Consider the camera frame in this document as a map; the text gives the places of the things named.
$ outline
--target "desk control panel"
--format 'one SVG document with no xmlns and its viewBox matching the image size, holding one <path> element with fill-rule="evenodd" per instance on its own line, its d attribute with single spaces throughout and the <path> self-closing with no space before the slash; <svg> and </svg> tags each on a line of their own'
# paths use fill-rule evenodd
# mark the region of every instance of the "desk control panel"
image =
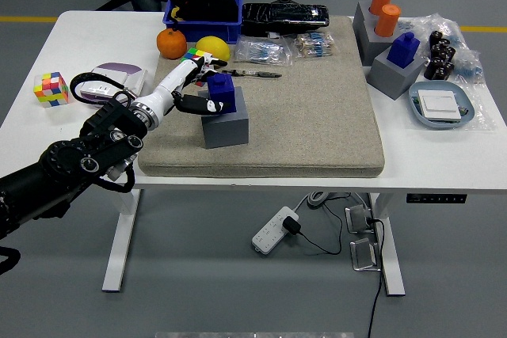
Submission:
<svg viewBox="0 0 507 338">
<path fill-rule="evenodd" d="M 406 195 L 407 203 L 465 203 L 466 194 L 413 194 Z"/>
</svg>

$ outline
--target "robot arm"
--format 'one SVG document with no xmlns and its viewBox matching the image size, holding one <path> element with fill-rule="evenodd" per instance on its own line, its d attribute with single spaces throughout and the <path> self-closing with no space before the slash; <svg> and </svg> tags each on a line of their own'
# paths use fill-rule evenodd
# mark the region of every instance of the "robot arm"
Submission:
<svg viewBox="0 0 507 338">
<path fill-rule="evenodd" d="M 221 102 L 181 95 L 191 81 L 214 72 L 209 64 L 227 65 L 213 57 L 187 59 L 152 94 L 134 101 L 128 95 L 127 107 L 116 99 L 101 102 L 102 107 L 83 124 L 78 138 L 52 143 L 38 162 L 0 178 L 0 239 L 32 218 L 63 217 L 71 202 L 91 184 L 130 192 L 135 184 L 132 162 L 143 148 L 142 139 L 173 107 L 199 115 L 218 114 L 227 107 Z M 90 73 L 85 73 L 72 80 L 76 98 L 75 86 L 90 79 Z M 112 81 L 99 74 L 93 79 Z M 128 90 L 122 89 L 121 93 L 128 94 Z M 115 181 L 123 172 L 128 178 L 123 186 L 102 179 L 107 175 Z"/>
</svg>

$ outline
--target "light blue tray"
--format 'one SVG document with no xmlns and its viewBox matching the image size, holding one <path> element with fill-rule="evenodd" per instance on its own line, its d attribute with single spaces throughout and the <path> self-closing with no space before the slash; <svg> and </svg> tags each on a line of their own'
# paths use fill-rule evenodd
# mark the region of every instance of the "light blue tray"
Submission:
<svg viewBox="0 0 507 338">
<path fill-rule="evenodd" d="M 456 122 L 444 122 L 444 121 L 433 121 L 427 120 L 421 111 L 421 106 L 419 105 L 419 90 L 445 90 L 452 91 L 454 93 L 454 98 L 456 99 L 456 103 L 458 104 L 459 112 L 461 113 L 461 120 Z M 467 124 L 475 116 L 474 106 L 468 99 L 467 95 L 459 86 L 455 85 L 449 81 L 441 81 L 441 80 L 433 80 L 428 82 L 415 82 L 409 88 L 409 102 L 412 111 L 414 111 L 415 116 L 426 126 L 432 128 L 457 128 L 462 127 L 464 124 Z"/>
</svg>

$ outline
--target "felt pad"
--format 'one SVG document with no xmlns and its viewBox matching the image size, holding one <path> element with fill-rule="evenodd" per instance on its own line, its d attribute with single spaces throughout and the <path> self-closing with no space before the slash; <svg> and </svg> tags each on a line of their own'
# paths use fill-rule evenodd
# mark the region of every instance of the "felt pad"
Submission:
<svg viewBox="0 0 507 338">
<path fill-rule="evenodd" d="M 207 150 L 200 116 L 174 109 L 144 139 L 139 167 L 164 177 L 376 177 L 384 166 L 379 130 L 352 22 L 331 17 L 334 55 L 292 66 L 231 63 L 227 69 L 281 73 L 233 77 L 250 118 L 250 141 Z M 160 58 L 155 83 L 179 60 Z M 197 85 L 185 88 L 196 95 Z"/>
</svg>

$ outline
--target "gray block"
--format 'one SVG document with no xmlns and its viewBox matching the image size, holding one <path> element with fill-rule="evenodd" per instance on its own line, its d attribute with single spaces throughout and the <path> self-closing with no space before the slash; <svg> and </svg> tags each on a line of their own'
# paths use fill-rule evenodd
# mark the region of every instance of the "gray block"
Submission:
<svg viewBox="0 0 507 338">
<path fill-rule="evenodd" d="M 412 63 L 406 68 L 401 68 L 387 59 L 390 50 L 389 47 L 375 57 L 366 81 L 389 98 L 396 100 L 416 81 L 426 60 L 415 55 Z"/>
<path fill-rule="evenodd" d="M 381 37 L 375 33 L 378 18 L 368 18 L 360 24 L 358 30 L 359 56 L 363 66 L 371 66 L 373 59 L 386 49 L 388 49 L 401 34 L 402 31 L 397 26 L 393 35 L 390 37 Z"/>
<path fill-rule="evenodd" d="M 356 40 L 358 40 L 359 29 L 365 20 L 373 20 L 376 22 L 379 20 L 377 15 L 374 15 L 370 12 L 370 2 L 358 2 L 356 7 L 356 13 L 354 14 L 354 20 L 352 22 L 352 29 L 354 30 L 354 34 L 356 35 Z"/>
<path fill-rule="evenodd" d="M 201 91 L 199 96 L 207 97 L 208 92 Z M 201 117 L 206 149 L 248 143 L 248 112 L 241 87 L 234 88 L 234 98 L 236 112 Z"/>
</svg>

